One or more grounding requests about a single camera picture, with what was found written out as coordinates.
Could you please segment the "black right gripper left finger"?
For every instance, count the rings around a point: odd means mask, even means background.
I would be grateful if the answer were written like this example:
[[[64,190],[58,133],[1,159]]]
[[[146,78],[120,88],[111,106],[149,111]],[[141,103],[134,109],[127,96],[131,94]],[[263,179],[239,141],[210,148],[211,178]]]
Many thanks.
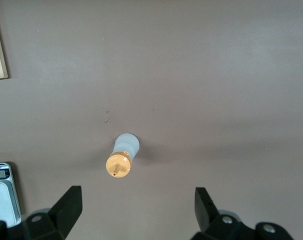
[[[66,240],[83,210],[82,187],[71,186],[47,211],[13,227],[0,220],[0,240]]]

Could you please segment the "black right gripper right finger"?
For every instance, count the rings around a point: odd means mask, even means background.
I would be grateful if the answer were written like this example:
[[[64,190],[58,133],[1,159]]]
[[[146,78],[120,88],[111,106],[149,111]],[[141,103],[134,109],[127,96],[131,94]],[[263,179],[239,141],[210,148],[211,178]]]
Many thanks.
[[[190,240],[294,240],[282,226],[259,222],[246,226],[234,212],[218,210],[204,187],[196,187],[194,212],[200,231]]]

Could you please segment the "translucent sauce bottle orange cap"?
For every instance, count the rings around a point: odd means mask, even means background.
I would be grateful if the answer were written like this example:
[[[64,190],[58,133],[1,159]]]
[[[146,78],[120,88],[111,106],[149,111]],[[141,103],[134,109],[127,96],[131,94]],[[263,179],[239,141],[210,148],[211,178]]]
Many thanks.
[[[107,172],[114,178],[125,177],[130,172],[139,149],[140,142],[135,135],[124,133],[118,136],[106,161]]]

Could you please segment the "silver digital kitchen scale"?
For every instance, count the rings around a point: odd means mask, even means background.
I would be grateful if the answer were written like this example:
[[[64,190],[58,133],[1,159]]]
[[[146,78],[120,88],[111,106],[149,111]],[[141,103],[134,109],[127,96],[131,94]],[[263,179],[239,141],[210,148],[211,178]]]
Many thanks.
[[[8,228],[21,223],[21,210],[11,166],[0,162],[0,221]]]

